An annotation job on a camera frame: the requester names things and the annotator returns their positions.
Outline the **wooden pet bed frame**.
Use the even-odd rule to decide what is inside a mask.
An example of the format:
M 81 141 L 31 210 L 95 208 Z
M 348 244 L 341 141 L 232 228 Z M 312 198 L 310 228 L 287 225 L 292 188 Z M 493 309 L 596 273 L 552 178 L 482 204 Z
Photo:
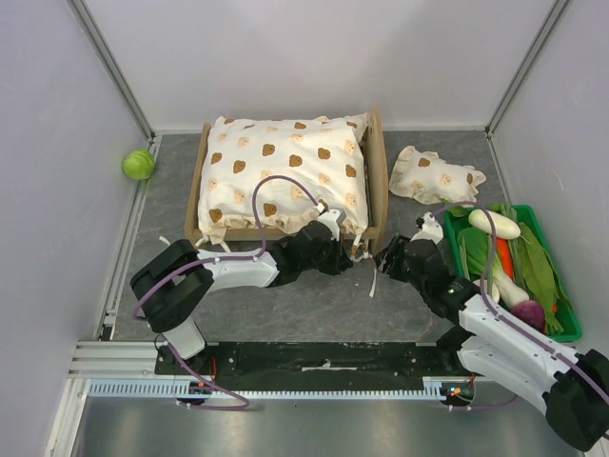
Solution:
M 212 125 L 205 123 L 201 131 L 194 175 L 190 187 L 184 233 L 192 244 L 198 242 L 203 233 L 199 230 L 198 204 L 201 190 L 201 174 L 208 156 L 208 136 Z M 378 253 L 383 247 L 388 214 L 388 166 L 383 138 L 382 117 L 378 108 L 367 114 L 367 127 L 360 143 L 365 171 L 365 188 L 368 210 L 368 228 L 362 240 L 368 242 L 368 251 Z

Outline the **bear print cream quilt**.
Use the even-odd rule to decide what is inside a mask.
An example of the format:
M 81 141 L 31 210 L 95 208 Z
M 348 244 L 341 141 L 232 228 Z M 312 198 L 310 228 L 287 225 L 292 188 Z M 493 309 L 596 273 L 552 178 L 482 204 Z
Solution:
M 219 117 L 211 124 L 195 247 L 277 240 L 317 219 L 322 200 L 342 209 L 349 259 L 372 257 L 363 152 L 367 113 L 329 119 Z

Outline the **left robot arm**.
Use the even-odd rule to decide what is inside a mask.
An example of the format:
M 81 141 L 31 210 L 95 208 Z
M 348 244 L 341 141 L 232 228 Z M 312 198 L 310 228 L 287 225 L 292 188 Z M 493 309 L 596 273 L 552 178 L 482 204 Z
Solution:
M 229 288 L 276 288 L 308 270 L 339 275 L 353 267 L 340 235 L 313 221 L 263 252 L 220 253 L 196 249 L 186 239 L 170 244 L 131 278 L 134 317 L 165 337 L 176 364 L 188 374 L 206 369 L 206 339 L 192 318 L 209 292 Z

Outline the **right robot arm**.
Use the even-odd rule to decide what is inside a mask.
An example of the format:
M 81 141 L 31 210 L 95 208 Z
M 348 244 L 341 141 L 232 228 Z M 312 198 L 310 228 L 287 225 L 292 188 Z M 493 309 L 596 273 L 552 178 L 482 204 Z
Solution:
M 381 272 L 410 284 L 453 328 L 436 350 L 438 368 L 464 368 L 510 390 L 543 414 L 569 446 L 586 452 L 608 435 L 608 359 L 581 353 L 525 324 L 480 288 L 454 275 L 431 240 L 395 236 L 377 254 Z

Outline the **orange carrot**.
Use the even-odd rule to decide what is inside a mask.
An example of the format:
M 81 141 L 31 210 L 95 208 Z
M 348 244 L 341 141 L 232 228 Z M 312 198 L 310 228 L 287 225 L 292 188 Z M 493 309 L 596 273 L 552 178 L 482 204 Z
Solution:
M 514 280 L 514 267 L 512 262 L 511 253 L 508 247 L 508 243 L 505 239 L 497 239 L 497 254 L 499 256 L 501 267 L 504 273 L 511 279 Z

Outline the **bear print small pillow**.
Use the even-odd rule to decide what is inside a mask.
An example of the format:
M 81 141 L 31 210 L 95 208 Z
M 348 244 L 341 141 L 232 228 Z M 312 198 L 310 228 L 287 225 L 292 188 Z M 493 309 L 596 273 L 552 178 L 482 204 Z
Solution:
M 486 182 L 482 171 L 443 160 L 435 151 L 404 148 L 389 178 L 389 191 L 423 205 L 476 202 L 478 186 Z

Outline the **white radish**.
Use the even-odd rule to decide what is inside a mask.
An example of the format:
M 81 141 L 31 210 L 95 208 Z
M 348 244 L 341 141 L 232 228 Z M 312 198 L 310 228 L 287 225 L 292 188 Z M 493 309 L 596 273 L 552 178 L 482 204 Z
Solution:
M 486 234 L 495 233 L 497 238 L 506 241 L 521 236 L 521 229 L 517 222 L 492 210 L 474 209 L 468 215 L 469 224 Z

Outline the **green plastic basket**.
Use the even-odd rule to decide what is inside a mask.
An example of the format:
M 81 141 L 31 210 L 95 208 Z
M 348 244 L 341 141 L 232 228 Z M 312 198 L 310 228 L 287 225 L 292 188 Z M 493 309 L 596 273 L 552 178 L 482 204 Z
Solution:
M 580 321 L 573 309 L 570 299 L 567 296 L 566 289 L 563 286 L 563 281 L 560 272 L 555 265 L 554 257 L 552 256 L 549 244 L 547 243 L 544 233 L 541 229 L 540 222 L 534 210 L 527 205 L 514 205 L 513 209 L 517 213 L 518 223 L 523 223 L 528 226 L 539 243 L 543 246 L 546 252 L 548 263 L 553 269 L 555 283 L 559 292 L 556 301 L 555 317 L 563 328 L 563 332 L 553 334 L 552 338 L 557 342 L 571 343 L 579 340 L 582 336 Z M 443 214 L 443 232 L 444 238 L 448 243 L 449 252 L 452 257 L 452 264 L 458 275 L 463 276 L 462 259 L 460 247 L 458 243 L 459 233 L 463 229 L 470 227 L 466 216 L 454 215 L 450 210 Z

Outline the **purple cabbage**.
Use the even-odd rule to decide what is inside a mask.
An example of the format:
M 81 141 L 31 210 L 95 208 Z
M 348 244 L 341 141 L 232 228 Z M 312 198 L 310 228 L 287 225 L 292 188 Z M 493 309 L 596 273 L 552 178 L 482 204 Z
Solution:
M 510 312 L 538 331 L 541 331 L 545 322 L 545 315 L 542 306 L 534 301 L 527 300 L 515 305 Z

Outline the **green cabbage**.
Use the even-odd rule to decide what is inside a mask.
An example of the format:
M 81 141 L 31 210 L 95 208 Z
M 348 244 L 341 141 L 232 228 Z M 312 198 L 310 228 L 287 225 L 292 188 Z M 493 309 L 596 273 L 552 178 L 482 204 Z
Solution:
M 147 149 L 135 149 L 122 162 L 123 172 L 133 180 L 147 180 L 155 169 L 155 159 Z

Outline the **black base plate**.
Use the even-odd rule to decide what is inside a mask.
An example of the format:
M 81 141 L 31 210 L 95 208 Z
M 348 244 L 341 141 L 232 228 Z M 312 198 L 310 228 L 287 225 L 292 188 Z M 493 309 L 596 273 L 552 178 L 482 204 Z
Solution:
M 271 387 L 419 387 L 424 377 L 467 377 L 455 352 L 416 343 L 210 344 L 186 364 L 233 390 Z

